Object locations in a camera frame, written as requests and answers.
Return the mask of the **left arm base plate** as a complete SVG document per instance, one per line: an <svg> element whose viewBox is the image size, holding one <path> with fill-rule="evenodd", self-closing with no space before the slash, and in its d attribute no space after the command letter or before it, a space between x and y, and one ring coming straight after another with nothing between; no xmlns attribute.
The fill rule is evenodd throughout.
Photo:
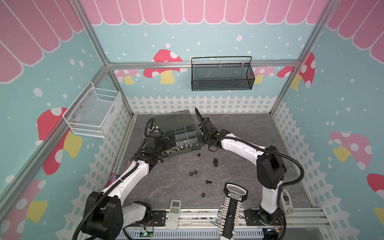
<svg viewBox="0 0 384 240"><path fill-rule="evenodd" d="M151 214L145 214L143 220L134 222L130 227L143 227L143 226L154 226L164 227L166 225L166 211L151 211Z"/></svg>

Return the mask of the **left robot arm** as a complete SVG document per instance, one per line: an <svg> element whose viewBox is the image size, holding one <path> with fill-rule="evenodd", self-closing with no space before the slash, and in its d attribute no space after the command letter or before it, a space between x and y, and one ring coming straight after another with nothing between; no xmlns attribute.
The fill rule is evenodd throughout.
<svg viewBox="0 0 384 240"><path fill-rule="evenodd" d="M101 192L93 191L87 198L83 219L72 238L80 233L90 239L114 240L122 229L134 222L147 223L151 219L151 206L137 202L128 210L123 203L132 189L145 177L162 158L163 153L176 146L172 135L165 135L150 118L144 130L144 140L130 158L130 166L110 186Z"/></svg>

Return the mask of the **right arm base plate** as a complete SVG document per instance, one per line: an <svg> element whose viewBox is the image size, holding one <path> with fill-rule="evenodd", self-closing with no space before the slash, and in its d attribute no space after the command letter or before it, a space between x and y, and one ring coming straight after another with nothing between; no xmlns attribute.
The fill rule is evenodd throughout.
<svg viewBox="0 0 384 240"><path fill-rule="evenodd" d="M280 208L273 214L263 209L247 209L244 212L247 226L282 226L283 213Z"/></svg>

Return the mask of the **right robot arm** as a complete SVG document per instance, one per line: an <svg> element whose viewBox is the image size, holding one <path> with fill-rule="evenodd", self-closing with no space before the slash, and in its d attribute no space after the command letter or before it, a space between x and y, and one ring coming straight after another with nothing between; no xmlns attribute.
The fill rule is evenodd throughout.
<svg viewBox="0 0 384 240"><path fill-rule="evenodd" d="M218 131L209 118L202 117L198 108L195 108L195 113L203 140L208 147L231 151L256 166L257 179L263 186L262 202L259 208L260 218L264 225L270 225L277 218L281 191L284 187L295 185L303 180L305 176L303 166L292 157L280 153L274 146L261 147L238 138L225 129ZM283 159L291 161L299 168L300 175L297 179L284 182L287 167Z"/></svg>

